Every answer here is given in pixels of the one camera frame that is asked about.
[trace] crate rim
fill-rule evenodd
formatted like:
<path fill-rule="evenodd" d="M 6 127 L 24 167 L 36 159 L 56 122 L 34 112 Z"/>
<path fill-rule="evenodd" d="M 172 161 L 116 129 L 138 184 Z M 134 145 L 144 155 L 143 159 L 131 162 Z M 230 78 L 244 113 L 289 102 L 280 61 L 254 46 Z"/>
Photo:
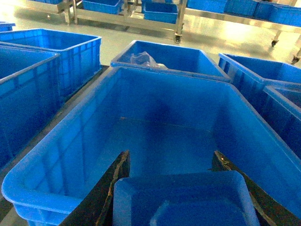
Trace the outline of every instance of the crate rim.
<path fill-rule="evenodd" d="M 1 49 L 1 48 L 7 48 L 7 49 L 13 49 L 13 50 L 20 50 L 20 51 L 26 51 L 26 52 L 31 52 L 31 53 L 49 54 L 49 55 L 52 55 L 52 56 L 48 57 L 48 58 L 45 59 L 45 60 L 39 61 L 39 62 L 37 62 L 37 63 L 35 63 L 35 64 L 29 66 L 29 67 L 26 67 L 26 68 L 24 68 L 24 69 L 22 69 L 22 70 L 20 70 L 20 71 L 18 71 L 18 72 L 16 72 L 16 73 L 13 73 L 13 74 L 11 74 L 11 75 L 9 75 L 9 76 L 6 76 L 6 77 L 0 79 L 0 85 L 3 84 L 3 83 L 5 83 L 5 82 L 7 82 L 8 80 L 11 80 L 11 79 L 17 77 L 17 76 L 20 75 L 20 74 L 23 74 L 23 73 L 25 73 L 25 72 L 27 72 L 27 71 L 29 71 L 29 70 L 35 68 L 35 67 L 41 66 L 41 65 L 44 64 L 44 63 L 47 63 L 47 62 L 49 62 L 49 61 L 51 61 L 51 60 L 53 60 L 53 59 L 56 59 L 56 58 L 58 58 L 58 57 L 61 55 L 61 54 L 59 54 L 59 53 L 54 53 L 54 52 L 49 52 L 49 51 L 36 51 L 36 50 L 23 49 L 23 48 L 16 48 L 16 47 L 11 47 L 11 46 L 0 46 L 0 49 Z"/>
<path fill-rule="evenodd" d="M 291 100 L 286 98 L 283 94 L 277 91 L 277 89 L 293 90 L 289 88 L 276 87 L 276 86 L 266 86 L 263 91 L 267 93 L 271 98 L 281 104 L 287 111 L 292 113 L 296 118 L 301 120 L 301 108 L 294 104 Z"/>
<path fill-rule="evenodd" d="M 1 32 L 1 34 L 7 34 L 7 33 L 22 33 L 22 32 L 27 32 L 27 31 L 36 31 L 36 30 L 44 30 L 44 31 L 52 31 L 52 32 L 59 32 L 59 33 L 69 33 L 69 34 L 78 34 L 78 35 L 84 35 L 84 36 L 90 36 L 94 37 L 94 39 L 91 39 L 89 41 L 85 41 L 79 44 L 76 44 L 74 46 L 64 48 L 64 49 L 55 49 L 55 48 L 45 48 L 45 47 L 37 47 L 37 46 L 28 46 L 28 45 L 23 45 L 23 44 L 14 44 L 10 42 L 5 42 L 5 41 L 0 41 L 0 45 L 4 46 L 13 46 L 13 47 L 19 47 L 19 48 L 30 48 L 30 49 L 37 49 L 37 50 L 43 50 L 43 51 L 53 51 L 53 52 L 64 52 L 68 51 L 70 49 L 76 48 L 78 46 L 82 46 L 85 44 L 88 44 L 90 42 L 96 41 L 96 40 L 102 40 L 101 36 L 95 36 L 95 35 L 88 35 L 88 34 L 81 34 L 81 33 L 72 33 L 72 32 L 65 32 L 65 31 L 58 31 L 58 30 L 52 30 L 52 29 L 44 29 L 44 28 L 34 28 L 34 29 L 27 29 L 27 30 L 19 30 L 19 31 L 7 31 L 7 32 Z"/>
<path fill-rule="evenodd" d="M 15 23 L 0 21 L 0 27 L 15 26 Z"/>
<path fill-rule="evenodd" d="M 110 78 L 114 76 L 119 70 L 130 70 L 135 72 L 147 72 L 147 73 L 160 73 L 171 76 L 169 73 L 164 72 L 150 72 L 148 70 L 137 69 L 132 67 L 115 67 L 112 68 L 106 75 L 103 75 L 96 80 L 97 86 L 93 88 L 89 94 L 87 94 L 17 165 L 11 169 L 11 171 L 5 176 L 2 183 L 2 194 L 3 196 L 13 204 L 19 204 L 23 206 L 37 208 L 41 210 L 49 210 L 53 212 L 69 214 L 73 211 L 74 208 L 71 206 L 78 206 L 81 199 L 64 196 L 59 194 L 47 193 L 46 200 L 41 200 L 40 195 L 45 194 L 43 192 L 37 190 L 31 190 L 24 186 L 23 178 L 25 175 L 30 173 L 29 165 L 34 164 L 39 161 L 41 158 L 40 149 L 44 149 L 49 143 L 52 141 L 53 136 L 57 130 L 61 130 L 65 128 L 66 124 L 70 124 L 76 120 L 75 116 L 78 116 L 82 111 L 84 111 L 84 106 L 89 103 L 91 100 L 95 99 L 95 93 L 100 89 L 106 86 L 106 83 L 110 81 Z M 279 147 L 278 151 L 284 152 L 287 156 L 288 160 L 293 164 L 293 166 L 301 171 L 301 160 L 296 157 L 295 153 L 289 148 L 289 146 L 280 138 L 280 136 L 268 125 L 267 122 L 255 111 L 255 109 L 251 106 L 250 103 L 240 94 L 238 89 L 236 89 L 232 84 L 224 82 L 224 81 L 216 81 L 210 79 L 202 79 L 202 78 L 193 78 L 191 76 L 183 76 L 183 75 L 172 75 L 177 77 L 186 77 L 191 80 L 199 79 L 205 80 L 211 83 L 220 83 L 224 86 L 227 86 L 228 89 L 232 89 L 235 95 L 238 95 L 243 104 L 248 107 L 248 111 L 256 117 L 256 121 L 262 126 L 262 129 L 265 131 L 269 131 L 271 135 L 273 135 L 272 139 Z"/>
<path fill-rule="evenodd" d="M 208 79 L 210 79 L 210 77 L 212 77 L 212 79 L 213 78 L 218 78 L 219 80 L 222 80 L 222 81 L 225 81 L 225 82 L 230 82 L 230 77 L 219 67 L 219 65 L 213 59 L 211 59 L 211 57 L 208 56 L 208 54 L 205 51 L 203 51 L 201 49 L 197 49 L 197 48 L 188 48 L 188 47 L 175 46 L 175 45 L 169 45 L 169 44 L 163 44 L 163 43 L 155 43 L 155 42 L 151 42 L 151 41 L 142 41 L 142 40 L 133 40 L 133 41 L 131 41 L 117 56 L 115 56 L 111 60 L 111 66 L 115 67 L 114 65 L 118 64 L 118 60 L 122 57 L 122 55 L 124 55 L 136 42 L 144 42 L 144 43 L 150 43 L 150 44 L 159 44 L 159 45 L 164 45 L 164 46 L 172 46 L 172 47 L 178 48 L 179 50 L 182 49 L 182 48 L 185 48 L 185 49 L 193 49 L 193 50 L 200 51 L 204 56 L 207 57 L 207 59 L 210 61 L 210 63 L 213 64 L 216 67 L 216 69 L 219 71 L 220 74 L 222 74 L 222 76 L 207 75 L 207 74 L 196 73 L 196 72 L 179 71 L 179 70 L 176 70 L 176 69 L 160 70 L 160 69 L 156 69 L 155 67 L 133 65 L 131 63 L 123 63 L 125 65 L 123 67 L 143 68 L 145 70 L 150 70 L 150 71 L 160 70 L 160 71 L 164 71 L 165 73 L 171 73 L 171 74 L 176 72 L 177 74 L 183 75 L 183 76 L 187 76 L 187 75 L 195 75 L 195 76 L 196 75 L 205 75 L 205 76 L 208 77 Z"/>
<path fill-rule="evenodd" d="M 275 63 L 281 63 L 283 65 L 288 65 L 297 69 L 300 69 L 294 65 L 290 65 L 284 62 L 279 62 L 279 61 L 274 61 L 274 60 L 267 60 L 267 59 L 260 59 L 260 58 L 254 58 L 254 57 L 249 57 L 249 56 L 239 56 L 239 55 L 233 55 L 233 54 L 225 54 L 225 53 L 220 53 L 219 54 L 221 59 L 224 59 L 226 61 L 231 62 L 232 64 L 236 64 L 239 65 L 240 70 L 242 72 L 244 72 L 245 74 L 249 75 L 252 79 L 254 79 L 255 81 L 259 82 L 262 85 L 272 85 L 272 86 L 279 86 L 282 87 L 281 85 L 277 85 L 276 82 L 280 81 L 280 80 L 274 80 L 274 79 L 266 79 L 263 78 L 262 76 L 260 76 L 259 74 L 257 74 L 256 72 L 250 70 L 249 68 L 243 66 L 241 63 L 237 62 L 236 60 L 230 58 L 230 57 L 244 57 L 244 58 L 249 58 L 249 59 L 259 59 L 259 60 L 263 60 L 263 61 L 270 61 L 270 62 L 275 62 Z M 295 89 L 301 89 L 301 83 L 296 83 L 296 82 L 291 82 L 291 81 L 280 81 L 281 83 L 285 83 L 290 85 L 291 88 L 295 88 Z"/>

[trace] stainless steel rack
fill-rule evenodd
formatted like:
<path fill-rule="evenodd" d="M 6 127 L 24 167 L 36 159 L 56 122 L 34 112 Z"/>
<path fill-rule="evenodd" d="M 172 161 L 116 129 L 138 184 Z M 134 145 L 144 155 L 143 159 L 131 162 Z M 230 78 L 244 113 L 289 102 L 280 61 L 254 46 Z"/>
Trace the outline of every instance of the stainless steel rack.
<path fill-rule="evenodd" d="M 86 19 L 98 22 L 119 24 L 123 26 L 136 27 L 142 29 L 149 29 L 155 31 L 167 31 L 173 32 L 175 35 L 175 41 L 180 43 L 182 36 L 182 24 L 187 0 L 183 2 L 180 1 L 178 4 L 179 13 L 177 16 L 176 24 L 163 23 L 158 21 L 144 20 L 143 14 L 140 12 L 136 12 L 137 6 L 141 4 L 138 3 L 138 0 L 133 0 L 131 4 L 128 1 L 124 1 L 123 12 L 120 15 L 115 14 L 107 14 L 101 12 L 94 12 L 85 10 L 82 8 L 82 2 L 76 4 L 76 0 L 73 0 L 73 5 L 76 6 L 74 8 L 74 22 L 78 23 L 78 19 Z"/>
<path fill-rule="evenodd" d="M 301 27 L 295 27 L 295 26 L 290 26 L 285 24 L 277 24 L 277 23 L 258 20 L 249 17 L 220 14 L 220 13 L 213 13 L 213 12 L 186 8 L 187 1 L 188 0 L 180 0 L 178 4 L 179 12 L 178 12 L 176 24 L 168 24 L 163 22 L 144 20 L 143 14 L 140 12 L 136 12 L 136 7 L 140 6 L 140 4 L 138 4 L 138 0 L 131 0 L 130 2 L 131 4 L 129 4 L 128 1 L 124 1 L 124 6 L 123 6 L 124 10 L 123 13 L 120 15 L 113 15 L 113 14 L 85 10 L 82 8 L 81 2 L 79 4 L 76 4 L 76 0 L 73 0 L 74 21 L 77 24 L 79 18 L 79 19 L 119 24 L 119 25 L 149 29 L 149 30 L 169 31 L 174 33 L 175 43 L 181 42 L 183 19 L 185 14 L 277 30 L 276 36 L 271 43 L 272 47 L 274 47 L 278 43 L 278 38 L 281 32 L 292 32 L 292 33 L 301 34 Z M 293 57 L 292 64 L 297 63 L 300 57 L 301 57 L 301 49 Z"/>

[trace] metal leg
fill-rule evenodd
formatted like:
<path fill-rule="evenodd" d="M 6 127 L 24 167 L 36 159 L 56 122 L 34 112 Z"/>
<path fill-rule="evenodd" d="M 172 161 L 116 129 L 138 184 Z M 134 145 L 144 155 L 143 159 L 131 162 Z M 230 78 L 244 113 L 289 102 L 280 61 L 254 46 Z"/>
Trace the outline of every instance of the metal leg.
<path fill-rule="evenodd" d="M 71 18 L 71 13 L 70 13 L 70 5 L 69 5 L 69 0 L 63 0 L 64 2 L 64 14 L 65 14 L 65 21 L 68 25 L 70 25 L 70 18 Z"/>
<path fill-rule="evenodd" d="M 297 55 L 293 56 L 292 64 L 294 65 L 295 63 L 299 62 L 301 58 L 301 48 L 299 49 Z"/>
<path fill-rule="evenodd" d="M 78 24 L 76 0 L 73 0 L 73 14 L 74 14 L 74 23 Z"/>
<path fill-rule="evenodd" d="M 279 36 L 281 34 L 281 31 L 277 31 L 276 36 L 274 37 L 273 41 L 272 41 L 272 47 L 274 47 L 278 42 L 279 42 Z"/>
<path fill-rule="evenodd" d="M 182 30 L 183 30 L 183 20 L 185 15 L 185 9 L 187 6 L 187 0 L 180 0 L 179 3 L 179 13 L 177 17 L 177 22 L 175 25 L 175 43 L 179 44 L 181 42 Z"/>

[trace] metal frame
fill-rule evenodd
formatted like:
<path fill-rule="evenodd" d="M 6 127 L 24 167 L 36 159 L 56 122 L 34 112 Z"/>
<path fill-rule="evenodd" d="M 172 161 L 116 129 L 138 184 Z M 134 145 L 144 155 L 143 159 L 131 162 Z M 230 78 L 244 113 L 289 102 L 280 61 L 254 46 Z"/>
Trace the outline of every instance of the metal frame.
<path fill-rule="evenodd" d="M 5 4 L 49 14 L 64 13 L 66 23 L 69 25 L 71 22 L 70 6 L 73 5 L 72 0 L 63 0 L 61 3 L 56 5 L 32 0 L 11 0 L 5 1 Z"/>
<path fill-rule="evenodd" d="M 166 32 L 174 32 L 176 37 L 179 39 L 182 36 L 182 24 L 184 14 L 182 14 L 182 10 L 185 11 L 186 4 L 182 4 L 180 1 L 179 4 L 179 13 L 177 17 L 176 24 L 163 23 L 158 21 L 144 20 L 135 18 L 135 14 L 140 14 L 135 12 L 136 7 L 139 6 L 138 0 L 134 0 L 132 5 L 129 5 L 127 0 L 124 1 L 124 8 L 127 10 L 123 10 L 123 14 L 114 15 L 107 14 L 101 12 L 94 12 L 89 10 L 84 10 L 82 8 L 82 3 L 76 4 L 76 0 L 73 0 L 74 7 L 74 22 L 78 24 L 78 19 L 86 19 L 92 21 L 99 21 L 111 24 L 119 24 L 128 27 L 136 27 L 141 29 L 149 29 L 155 31 L 166 31 Z"/>

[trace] crate bottom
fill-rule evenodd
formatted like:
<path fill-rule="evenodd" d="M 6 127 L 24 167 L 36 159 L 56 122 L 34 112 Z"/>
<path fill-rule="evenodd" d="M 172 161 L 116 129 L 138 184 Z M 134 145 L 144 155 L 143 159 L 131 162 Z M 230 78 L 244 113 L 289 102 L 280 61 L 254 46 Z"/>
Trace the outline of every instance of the crate bottom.
<path fill-rule="evenodd" d="M 183 126 L 121 119 L 105 150 L 130 150 L 130 176 L 204 172 L 217 150 L 211 132 Z"/>

